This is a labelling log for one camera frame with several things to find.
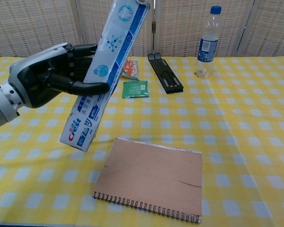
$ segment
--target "beige woven panel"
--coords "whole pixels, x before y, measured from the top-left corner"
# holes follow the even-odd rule
[[[163,1],[160,52],[165,56],[197,56],[204,24],[213,5],[222,6],[222,32],[216,56],[230,56],[249,0]]]
[[[84,27],[89,44],[99,43],[112,2],[113,0],[80,0]],[[148,25],[147,21],[145,21],[133,44],[131,56],[146,56],[147,29],[151,29],[151,25]]]
[[[263,0],[243,56],[284,56],[284,0]]]
[[[26,57],[63,42],[79,44],[69,0],[0,0],[0,56]]]

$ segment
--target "yellow checkered tablecloth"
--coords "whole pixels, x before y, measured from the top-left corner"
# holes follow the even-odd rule
[[[92,198],[113,139],[125,137],[203,153],[200,226],[284,227],[284,57],[216,58],[208,79],[194,76],[195,58],[166,57],[184,85],[169,95],[135,59],[150,97],[122,99],[121,79],[87,153],[59,142],[75,96],[23,107],[0,128],[0,223],[191,226]],[[18,60],[0,58],[0,83]]]

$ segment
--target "toothpaste box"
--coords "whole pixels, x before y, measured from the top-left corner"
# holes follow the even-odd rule
[[[84,152],[88,150],[149,9],[147,1],[114,0],[96,54],[84,79],[86,83],[106,82],[110,90],[102,95],[77,98],[60,142]]]

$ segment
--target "brown notebook cover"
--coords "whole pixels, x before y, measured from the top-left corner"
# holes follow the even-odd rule
[[[202,154],[116,138],[93,195],[200,223]]]

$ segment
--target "spiral binding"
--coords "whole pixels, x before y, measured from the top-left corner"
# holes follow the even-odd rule
[[[202,218],[199,215],[186,214],[180,211],[157,207],[155,205],[151,205],[151,204],[147,204],[143,202],[140,202],[139,204],[138,201],[125,199],[125,198],[121,198],[117,196],[112,196],[108,194],[105,195],[104,193],[100,193],[100,192],[94,192],[94,199],[105,200],[108,202],[121,204],[124,206],[130,206],[131,208],[141,209],[141,210],[148,211],[148,212],[153,212],[153,213],[157,212],[159,215],[164,215],[167,217],[176,218],[182,221],[187,221],[187,222],[192,222],[192,223],[200,223],[201,218]]]

